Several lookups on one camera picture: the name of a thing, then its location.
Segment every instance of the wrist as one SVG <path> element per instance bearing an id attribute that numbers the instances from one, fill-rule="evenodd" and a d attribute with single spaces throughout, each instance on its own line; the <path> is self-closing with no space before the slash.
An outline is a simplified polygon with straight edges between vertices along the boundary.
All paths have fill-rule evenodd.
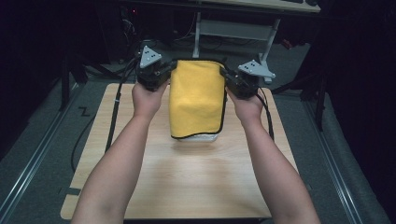
<path id="1" fill-rule="evenodd" d="M 132 116 L 132 119 L 140 120 L 147 124 L 150 124 L 153 118 L 154 118 L 154 116 L 143 115 L 143 114 L 134 114 Z"/>
<path id="2" fill-rule="evenodd" d="M 242 127 L 248 129 L 255 126 L 262 126 L 261 118 L 249 118 L 241 120 Z"/>

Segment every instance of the black cable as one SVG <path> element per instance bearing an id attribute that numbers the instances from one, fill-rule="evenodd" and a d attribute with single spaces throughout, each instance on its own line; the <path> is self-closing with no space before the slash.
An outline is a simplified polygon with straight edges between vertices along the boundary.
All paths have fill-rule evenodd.
<path id="1" fill-rule="evenodd" d="M 262 105 L 265 108 L 265 112 L 267 114 L 267 120 L 268 120 L 268 133 L 270 134 L 271 138 L 273 140 L 275 140 L 274 137 L 274 127 L 273 127 L 273 123 L 272 123 L 272 118 L 271 118 L 271 113 L 270 110 L 268 108 L 268 101 L 267 101 L 267 97 L 265 96 L 264 91 L 262 90 L 262 88 L 260 88 L 260 90 L 262 91 L 262 94 L 264 96 L 265 101 L 262 99 L 262 97 L 259 94 L 256 94 L 257 98 L 259 98 L 259 100 L 262 102 Z"/>
<path id="2" fill-rule="evenodd" d="M 107 144 L 106 144 L 106 149 L 105 151 L 108 151 L 108 149 L 111 146 L 111 143 L 113 142 L 113 136 L 114 136 L 114 130 L 116 128 L 116 121 L 117 121 L 117 115 L 119 114 L 119 105 L 120 105 L 120 98 L 121 98 L 121 88 L 122 88 L 122 83 L 126 81 L 127 79 L 127 75 L 129 73 L 127 73 L 129 67 L 131 64 L 134 64 L 134 66 L 136 66 L 136 62 L 137 62 L 137 58 L 133 58 L 130 62 L 128 62 L 128 64 L 125 66 L 125 70 L 122 74 L 121 80 L 120 80 L 120 84 L 119 84 L 119 88 L 117 89 L 117 94 L 116 94 L 116 99 L 114 100 L 114 108 L 113 108 L 113 115 L 111 118 L 111 123 L 110 123 L 110 130 L 108 133 L 108 138 L 107 138 Z"/>
<path id="3" fill-rule="evenodd" d="M 93 120 L 95 119 L 95 117 L 96 117 L 96 114 L 93 115 L 93 117 L 91 118 L 91 120 L 87 123 L 87 125 L 85 126 L 85 128 L 84 128 L 84 129 L 82 130 L 82 132 L 79 134 L 79 137 L 78 137 L 78 139 L 77 139 L 77 141 L 76 141 L 76 143 L 75 143 L 75 145 L 74 145 L 74 147 L 73 147 L 72 156 L 71 156 L 71 158 L 70 158 L 70 165 L 72 166 L 73 173 L 76 172 L 76 167 L 75 167 L 75 164 L 74 164 L 74 157 L 75 157 L 77 145 L 78 145 L 79 141 L 81 140 L 82 135 L 87 131 L 88 127 L 90 127 L 90 124 L 93 122 Z"/>

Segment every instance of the finger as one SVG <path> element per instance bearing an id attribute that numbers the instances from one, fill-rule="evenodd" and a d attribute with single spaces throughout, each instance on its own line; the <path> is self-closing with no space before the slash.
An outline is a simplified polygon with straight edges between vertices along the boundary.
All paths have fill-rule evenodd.
<path id="1" fill-rule="evenodd" d="M 168 84 L 169 84 L 169 79 L 166 80 L 166 81 L 160 86 L 160 88 L 158 88 L 158 90 L 156 90 L 156 92 L 158 92 L 159 94 L 163 94 L 163 93 L 165 92 L 166 87 L 168 86 Z"/>
<path id="2" fill-rule="evenodd" d="M 227 91 L 227 94 L 230 96 L 231 100 L 233 102 L 235 102 L 237 100 L 236 96 L 233 94 L 232 91 L 230 91 L 230 89 L 228 89 L 228 87 L 225 88 L 225 90 Z"/>

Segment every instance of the gray floor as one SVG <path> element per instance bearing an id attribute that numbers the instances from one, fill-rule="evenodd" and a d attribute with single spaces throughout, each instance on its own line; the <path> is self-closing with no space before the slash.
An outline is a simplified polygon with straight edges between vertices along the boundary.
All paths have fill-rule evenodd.
<path id="1" fill-rule="evenodd" d="M 192 46 L 189 42 L 183 44 L 187 46 L 177 45 L 169 48 L 160 44 L 154 46 L 152 42 L 148 43 L 153 49 L 165 55 L 165 60 L 173 57 L 190 57 Z M 230 64 L 230 67 L 236 67 L 238 64 L 256 57 L 256 51 L 260 49 L 260 46 L 262 46 L 260 42 L 252 42 L 244 46 L 231 42 L 221 43 L 221 45 L 211 42 L 207 45 L 203 44 L 201 57 L 217 59 L 227 57 L 227 64 Z M 308 49 L 308 45 L 290 50 L 274 45 L 268 58 L 268 64 L 270 70 L 276 73 L 276 79 L 267 88 L 273 89 L 293 80 Z M 113 64 L 109 67 L 117 69 L 120 66 L 122 65 Z M 69 223 L 69 221 L 61 219 L 60 211 L 65 191 L 73 177 L 71 161 L 77 164 L 91 127 L 90 121 L 98 109 L 106 85 L 111 82 L 117 81 L 105 77 L 90 76 L 90 81 L 85 86 L 74 91 L 80 91 L 80 93 L 76 95 L 73 104 L 64 115 L 58 131 L 49 142 L 48 151 L 45 151 L 42 162 L 36 165 L 37 169 L 32 174 L 33 178 L 28 179 L 30 183 L 25 185 L 27 188 L 22 189 L 21 197 L 16 199 L 16 206 L 10 207 L 9 217 L 6 218 L 7 223 Z M 29 125 L 14 147 L 0 162 L 2 171 L 0 172 L 0 202 L 9 201 L 7 200 L 8 194 L 18 178 L 23 175 L 23 169 L 40 145 L 46 130 L 59 115 L 60 88 L 60 85 L 57 85 L 53 89 L 48 99 L 30 118 Z M 309 188 L 322 223 L 389 223 L 382 207 L 378 204 L 362 175 L 359 165 L 350 153 L 332 112 L 329 98 L 326 100 L 323 117 L 324 132 L 318 133 L 308 111 L 314 103 L 301 102 L 296 93 L 298 92 L 287 91 L 276 95 L 276 106 L 300 174 Z M 85 114 L 83 114 L 83 107 L 86 108 Z M 340 191 L 334 185 L 334 177 L 329 168 L 327 156 L 323 152 L 321 136 L 326 140 L 339 173 L 345 181 L 349 192 L 348 197 L 353 200 L 357 208 L 358 215 L 355 217 L 359 217 L 361 220 L 353 221 L 353 214 L 351 219 L 350 211 L 340 199 Z"/>

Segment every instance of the forearm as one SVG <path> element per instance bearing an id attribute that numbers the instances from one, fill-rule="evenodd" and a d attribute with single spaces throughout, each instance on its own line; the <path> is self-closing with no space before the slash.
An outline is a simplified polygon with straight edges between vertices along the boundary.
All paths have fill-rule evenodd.
<path id="1" fill-rule="evenodd" d="M 259 119 L 243 123 L 262 196 L 277 223 L 318 223 L 305 185 Z"/>
<path id="2" fill-rule="evenodd" d="M 74 221 L 123 221 L 140 174 L 149 123 L 150 119 L 144 117 L 133 117 L 128 122 L 90 174 L 81 192 Z"/>

